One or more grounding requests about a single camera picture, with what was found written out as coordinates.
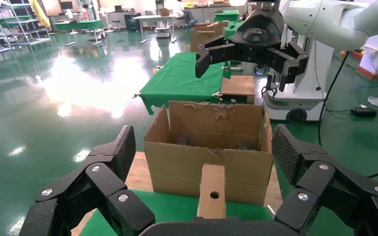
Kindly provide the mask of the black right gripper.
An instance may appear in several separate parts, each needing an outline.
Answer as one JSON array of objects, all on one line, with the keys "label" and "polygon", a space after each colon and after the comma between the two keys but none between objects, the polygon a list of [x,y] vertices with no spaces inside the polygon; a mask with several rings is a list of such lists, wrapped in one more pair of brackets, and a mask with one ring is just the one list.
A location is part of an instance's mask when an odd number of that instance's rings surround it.
[{"label": "black right gripper", "polygon": [[280,74],[278,90],[284,91],[298,75],[305,72],[309,57],[296,43],[288,42],[283,49],[281,36],[284,19],[276,8],[256,9],[228,40],[217,36],[198,45],[195,76],[201,78],[212,64],[230,60],[267,64]]}]

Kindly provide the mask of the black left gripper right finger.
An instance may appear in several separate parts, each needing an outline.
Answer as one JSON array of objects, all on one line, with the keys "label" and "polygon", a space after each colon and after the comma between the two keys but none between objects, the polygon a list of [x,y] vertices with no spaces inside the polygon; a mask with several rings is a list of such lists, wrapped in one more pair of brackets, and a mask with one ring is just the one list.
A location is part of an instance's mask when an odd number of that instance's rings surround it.
[{"label": "black left gripper right finger", "polygon": [[296,139],[276,126],[272,154],[294,189],[275,220],[305,235],[322,207],[333,211],[356,236],[378,236],[378,182],[339,164],[321,146]]}]

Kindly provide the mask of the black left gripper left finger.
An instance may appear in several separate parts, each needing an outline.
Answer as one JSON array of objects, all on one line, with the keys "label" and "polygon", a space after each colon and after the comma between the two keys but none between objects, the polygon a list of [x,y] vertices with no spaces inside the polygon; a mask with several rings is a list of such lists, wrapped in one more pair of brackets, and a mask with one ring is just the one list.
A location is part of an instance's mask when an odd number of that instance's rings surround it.
[{"label": "black left gripper left finger", "polygon": [[126,185],[136,153],[134,129],[94,147],[75,170],[40,189],[21,227],[22,236],[69,236],[98,209],[119,236],[137,236],[155,223],[154,213]]}]

